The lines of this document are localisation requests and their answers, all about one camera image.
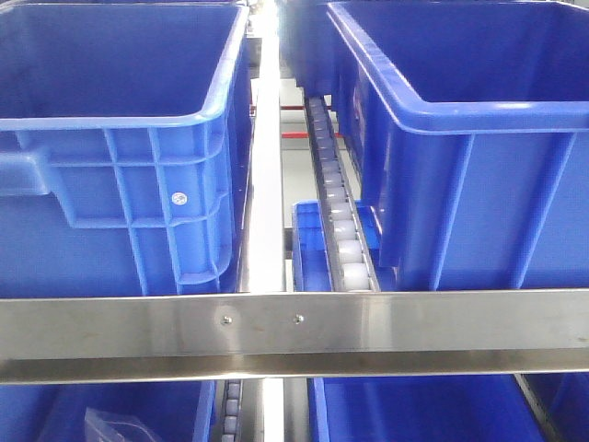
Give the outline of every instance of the metal frame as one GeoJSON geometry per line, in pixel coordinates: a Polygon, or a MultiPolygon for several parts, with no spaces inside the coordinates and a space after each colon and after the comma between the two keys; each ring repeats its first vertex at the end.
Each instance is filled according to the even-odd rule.
{"type": "Polygon", "coordinates": [[[589,370],[589,289],[0,301],[3,382],[589,370]]]}

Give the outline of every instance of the plastic bag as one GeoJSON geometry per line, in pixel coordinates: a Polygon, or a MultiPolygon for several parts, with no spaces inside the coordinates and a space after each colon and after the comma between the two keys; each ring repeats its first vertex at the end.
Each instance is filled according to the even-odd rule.
{"type": "Polygon", "coordinates": [[[86,442],[163,442],[135,416],[86,408],[86,442]]]}

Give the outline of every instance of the white roller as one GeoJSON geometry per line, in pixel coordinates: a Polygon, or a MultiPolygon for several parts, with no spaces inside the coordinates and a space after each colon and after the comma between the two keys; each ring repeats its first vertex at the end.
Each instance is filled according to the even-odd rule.
{"type": "Polygon", "coordinates": [[[348,203],[336,203],[331,205],[331,219],[352,219],[352,209],[348,203]]]}
{"type": "Polygon", "coordinates": [[[328,172],[323,174],[325,181],[325,187],[341,187],[343,185],[343,179],[339,172],[328,172]]]}
{"type": "Polygon", "coordinates": [[[346,199],[346,190],[340,187],[330,187],[326,189],[328,200],[344,200],[346,199]]]}
{"type": "Polygon", "coordinates": [[[323,170],[324,175],[326,173],[338,172],[340,170],[340,165],[335,159],[327,159],[325,161],[321,161],[321,170],[323,170]]]}
{"type": "Polygon", "coordinates": [[[333,233],[336,241],[356,239],[356,225],[351,219],[341,219],[333,222],[333,233]]]}
{"type": "Polygon", "coordinates": [[[363,262],[343,264],[341,271],[343,273],[343,286],[346,290],[370,290],[368,269],[363,262]]]}
{"type": "Polygon", "coordinates": [[[334,159],[336,159],[335,158],[335,152],[333,151],[333,149],[319,150],[319,159],[321,161],[334,160],[334,159]]]}
{"type": "Polygon", "coordinates": [[[362,262],[362,244],[358,239],[338,241],[338,255],[342,264],[362,262]]]}

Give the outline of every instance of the blue plastic crate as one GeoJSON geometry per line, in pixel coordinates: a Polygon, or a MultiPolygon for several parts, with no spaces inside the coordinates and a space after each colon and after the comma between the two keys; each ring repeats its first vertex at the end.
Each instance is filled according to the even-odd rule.
{"type": "Polygon", "coordinates": [[[242,6],[0,8],[0,293],[232,291],[242,6]]]}
{"type": "MultiPolygon", "coordinates": [[[[378,259],[378,237],[368,209],[358,205],[364,235],[373,261],[378,259]]],[[[325,238],[321,227],[319,204],[308,201],[293,207],[293,277],[299,292],[331,291],[325,238]]],[[[395,289],[391,269],[375,268],[382,290],[395,289]]]]}
{"type": "Polygon", "coordinates": [[[309,380],[315,442],[541,442],[513,377],[309,380]]]}
{"type": "Polygon", "coordinates": [[[589,285],[589,11],[329,5],[340,132],[401,290],[589,285]]]}
{"type": "Polygon", "coordinates": [[[281,54],[296,84],[308,96],[329,95],[333,90],[334,30],[327,15],[328,2],[286,0],[278,3],[281,54]]]}
{"type": "Polygon", "coordinates": [[[87,408],[133,416],[165,442],[207,442],[214,381],[0,387],[0,440],[80,442],[87,408]]]}

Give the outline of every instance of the metal bar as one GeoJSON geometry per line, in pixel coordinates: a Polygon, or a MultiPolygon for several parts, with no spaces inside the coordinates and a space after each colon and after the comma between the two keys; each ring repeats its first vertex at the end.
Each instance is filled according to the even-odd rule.
{"type": "Polygon", "coordinates": [[[283,174],[280,149],[280,64],[276,6],[264,3],[260,87],[238,292],[284,290],[283,174]]]}
{"type": "MultiPolygon", "coordinates": [[[[280,292],[285,289],[283,174],[280,130],[280,58],[278,44],[278,14],[274,0],[264,2],[261,24],[260,84],[256,102],[256,121],[251,150],[251,163],[246,204],[246,224],[239,265],[240,292],[280,292]]],[[[214,318],[215,310],[209,310],[214,318]]],[[[236,329],[239,312],[223,314],[221,327],[236,329]]],[[[229,341],[240,340],[230,332],[229,341]]],[[[217,369],[217,376],[225,373],[217,369]]],[[[261,410],[261,430],[253,426],[254,439],[284,441],[283,381],[264,379],[261,394],[256,397],[256,410],[261,410]]]]}
{"type": "Polygon", "coordinates": [[[329,118],[325,100],[319,97],[305,98],[305,115],[311,158],[317,183],[317,193],[321,214],[321,225],[325,235],[328,254],[329,277],[331,287],[335,291],[351,291],[357,288],[380,291],[375,268],[370,257],[370,251],[364,237],[364,230],[360,216],[352,197],[352,190],[345,167],[341,162],[340,150],[329,118]],[[336,237],[334,221],[352,221],[355,229],[351,238],[361,248],[362,256],[355,260],[344,262],[341,244],[336,237]],[[347,273],[358,273],[357,265],[364,266],[364,273],[360,276],[364,283],[357,284],[358,278],[351,278],[347,273]]]}
{"type": "Polygon", "coordinates": [[[536,418],[538,426],[542,431],[544,438],[547,442],[564,442],[564,438],[560,434],[559,430],[557,430],[556,426],[552,422],[549,414],[547,413],[546,409],[542,405],[541,401],[538,399],[534,389],[529,385],[525,376],[521,374],[514,375],[515,382],[517,382],[518,387],[522,391],[522,394],[527,401],[530,411],[536,418]]]}
{"type": "Polygon", "coordinates": [[[0,300],[4,382],[588,369],[589,289],[0,300]]]}

